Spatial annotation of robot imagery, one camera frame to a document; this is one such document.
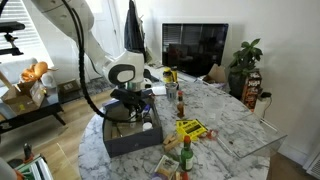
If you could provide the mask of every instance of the stuffed toy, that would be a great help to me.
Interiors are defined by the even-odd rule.
[[[48,72],[48,64],[46,62],[38,62],[37,64],[32,64],[29,69],[24,69],[21,73],[22,82],[30,82],[39,80],[43,74]]]

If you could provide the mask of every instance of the potted plant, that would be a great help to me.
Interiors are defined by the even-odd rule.
[[[260,61],[260,56],[263,55],[261,49],[255,47],[259,41],[260,39],[255,39],[251,43],[245,41],[241,44],[242,49],[233,53],[234,59],[229,65],[228,82],[230,94],[236,98],[241,97],[248,73],[255,71],[255,63]]]

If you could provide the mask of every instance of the round table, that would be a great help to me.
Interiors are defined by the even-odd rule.
[[[198,119],[208,129],[225,127],[231,122],[243,123],[253,128],[256,136],[263,136],[259,121],[240,121],[243,117],[251,116],[241,102],[214,87],[191,82],[181,82],[184,91],[185,112],[187,119]],[[166,136],[175,131],[176,105],[170,103],[166,96],[156,96],[155,105]],[[150,175],[164,154],[162,145],[144,148],[121,156],[110,158],[102,139],[103,119],[95,115],[85,129],[79,146],[79,170],[82,179],[150,179]],[[179,147],[172,150],[180,154]],[[249,165],[241,168],[241,163],[228,171],[226,167],[233,166],[234,159],[221,148],[219,143],[212,140],[193,142],[194,164],[190,179],[266,179],[270,158],[249,155],[246,159]]]

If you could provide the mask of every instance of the black tv screen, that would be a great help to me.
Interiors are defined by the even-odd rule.
[[[162,64],[192,76],[220,65],[228,24],[162,24]]]

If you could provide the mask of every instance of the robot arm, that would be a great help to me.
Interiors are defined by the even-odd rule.
[[[72,18],[62,0],[32,0],[35,6],[63,33],[78,43]],[[94,17],[85,0],[67,0],[81,19],[84,34],[84,47],[96,70],[106,80],[115,85],[130,83],[131,90],[139,91],[143,82],[144,58],[141,53],[125,51],[117,58],[106,53],[94,38],[91,28]]]

